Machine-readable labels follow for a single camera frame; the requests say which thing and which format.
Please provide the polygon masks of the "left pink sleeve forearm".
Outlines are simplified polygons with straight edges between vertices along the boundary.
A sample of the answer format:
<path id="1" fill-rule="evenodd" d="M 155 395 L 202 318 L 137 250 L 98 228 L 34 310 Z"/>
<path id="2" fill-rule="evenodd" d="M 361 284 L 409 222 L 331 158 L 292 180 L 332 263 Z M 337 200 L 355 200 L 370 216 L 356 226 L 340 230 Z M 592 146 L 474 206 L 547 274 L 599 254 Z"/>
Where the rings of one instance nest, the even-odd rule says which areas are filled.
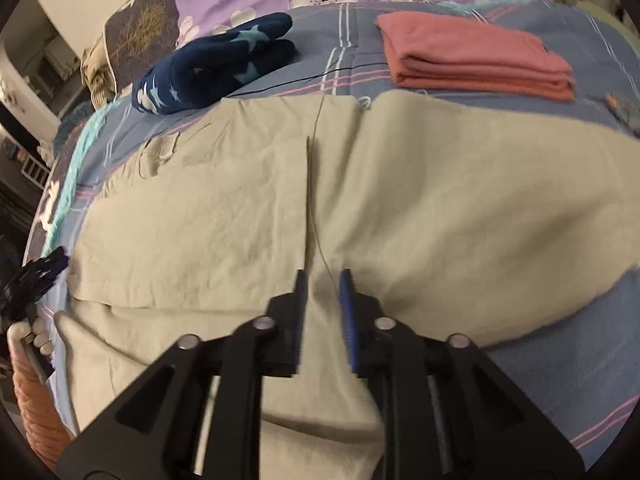
<path id="1" fill-rule="evenodd" d="M 29 358 L 11 354 L 17 406 L 23 419 L 26 440 L 36 455 L 55 470 L 72 437 L 55 409 L 50 393 L 35 372 Z"/>

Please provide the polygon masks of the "left white gloved hand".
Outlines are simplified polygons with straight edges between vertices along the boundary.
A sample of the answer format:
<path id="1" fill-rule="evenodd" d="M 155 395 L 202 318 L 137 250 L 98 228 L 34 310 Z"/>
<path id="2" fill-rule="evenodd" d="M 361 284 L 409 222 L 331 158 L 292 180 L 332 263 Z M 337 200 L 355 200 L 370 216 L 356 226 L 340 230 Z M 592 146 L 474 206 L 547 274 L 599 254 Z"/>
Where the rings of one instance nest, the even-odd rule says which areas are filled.
<path id="1" fill-rule="evenodd" d="M 43 318 L 37 316 L 33 321 L 25 318 L 13 323 L 8 330 L 8 341 L 10 350 L 25 358 L 42 382 L 52 375 L 53 344 L 47 322 Z"/>

